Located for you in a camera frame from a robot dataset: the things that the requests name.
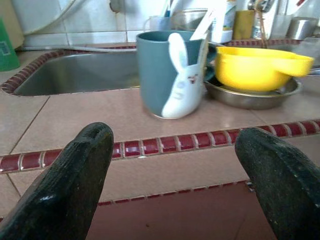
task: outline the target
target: mug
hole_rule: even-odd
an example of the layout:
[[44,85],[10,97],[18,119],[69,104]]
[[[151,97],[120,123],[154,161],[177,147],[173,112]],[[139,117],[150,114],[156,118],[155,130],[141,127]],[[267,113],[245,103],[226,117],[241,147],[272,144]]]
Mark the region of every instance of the mug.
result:
[[[179,52],[181,47],[170,48],[168,39],[172,33],[182,37],[184,52]],[[215,52],[207,53],[203,39],[190,41],[192,34],[179,30],[149,31],[136,37],[140,96],[157,117],[178,119],[192,113],[202,99],[203,82],[214,76],[209,63]],[[175,56],[179,56],[179,61],[172,60]]]

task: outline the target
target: pink tiled countertop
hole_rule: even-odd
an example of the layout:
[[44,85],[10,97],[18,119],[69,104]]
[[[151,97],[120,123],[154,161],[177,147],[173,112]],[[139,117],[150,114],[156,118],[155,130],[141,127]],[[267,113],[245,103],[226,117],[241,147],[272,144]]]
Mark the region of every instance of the pink tiled countertop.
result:
[[[22,66],[41,54],[43,52],[21,54]],[[0,83],[18,70],[0,73]],[[161,148],[163,154],[153,154],[155,148],[152,147],[143,150],[150,156],[140,153],[135,156],[134,153],[133,157],[112,161],[101,202],[243,181],[248,177],[237,160],[233,146],[229,145],[236,134],[230,131],[225,135],[224,130],[275,125],[273,129],[279,134],[284,129],[286,137],[305,134],[302,128],[296,128],[296,124],[277,125],[320,119],[320,80],[316,77],[299,80],[304,87],[302,93],[290,97],[278,108],[259,111],[238,109],[205,96],[196,112],[177,120],[150,115],[143,108],[138,88],[35,97],[19,97],[0,91],[0,161],[1,156],[6,155],[61,149],[87,124],[104,122],[112,128],[114,140],[124,142],[121,143],[122,151],[136,144],[138,147],[155,145]],[[319,131],[313,123],[308,124]],[[228,136],[229,144],[223,147],[207,146],[206,133],[215,132],[218,137],[218,131]],[[172,136],[175,143],[183,142],[183,145],[171,146]],[[195,138],[200,140],[197,146],[194,145]],[[167,141],[168,149],[179,149],[165,154],[158,141],[162,144]],[[294,137],[289,141],[302,146],[313,161],[320,163],[316,159],[319,134]],[[55,152],[50,154],[52,156],[48,156],[54,159]],[[23,156],[23,162],[17,166],[21,171],[0,175],[0,185],[4,186],[0,188],[0,196],[6,195],[6,199],[0,199],[0,217],[8,213],[33,179],[42,172],[40,162],[51,161],[43,158],[42,153]],[[39,158],[38,168],[24,170],[22,164],[33,165],[32,158]]]

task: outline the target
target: countertop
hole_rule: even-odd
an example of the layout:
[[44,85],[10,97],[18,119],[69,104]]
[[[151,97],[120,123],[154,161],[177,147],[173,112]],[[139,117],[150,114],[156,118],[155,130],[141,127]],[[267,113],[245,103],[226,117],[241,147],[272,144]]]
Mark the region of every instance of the countertop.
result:
[[[0,72],[0,84],[43,53],[46,51],[19,53],[21,67]],[[138,88],[33,97],[0,91],[0,160],[5,155],[61,149],[92,122],[108,124],[114,140],[124,142],[320,119],[320,78],[308,76],[299,80],[303,91],[274,109],[234,108],[206,95],[194,113],[177,120],[149,114]],[[320,165],[316,159],[319,134],[288,141],[300,146]],[[0,217],[8,213],[41,172],[42,169],[36,169],[0,174],[0,196],[5,193],[0,200]],[[101,201],[247,178],[232,145],[129,158],[112,161]]]

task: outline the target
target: stainless steel sink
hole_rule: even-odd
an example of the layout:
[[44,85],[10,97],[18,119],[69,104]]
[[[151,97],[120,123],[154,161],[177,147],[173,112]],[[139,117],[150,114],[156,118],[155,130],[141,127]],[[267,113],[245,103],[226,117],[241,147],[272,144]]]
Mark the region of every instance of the stainless steel sink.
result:
[[85,53],[48,60],[14,93],[39,96],[138,86],[135,52]]

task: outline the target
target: rabbit ear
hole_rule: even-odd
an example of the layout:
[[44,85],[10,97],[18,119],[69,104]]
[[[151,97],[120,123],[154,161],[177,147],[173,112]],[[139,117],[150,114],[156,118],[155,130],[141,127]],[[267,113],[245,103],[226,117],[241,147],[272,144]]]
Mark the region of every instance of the rabbit ear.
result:
[[171,33],[169,38],[169,55],[178,73],[182,73],[188,66],[188,53],[185,41],[179,33]]

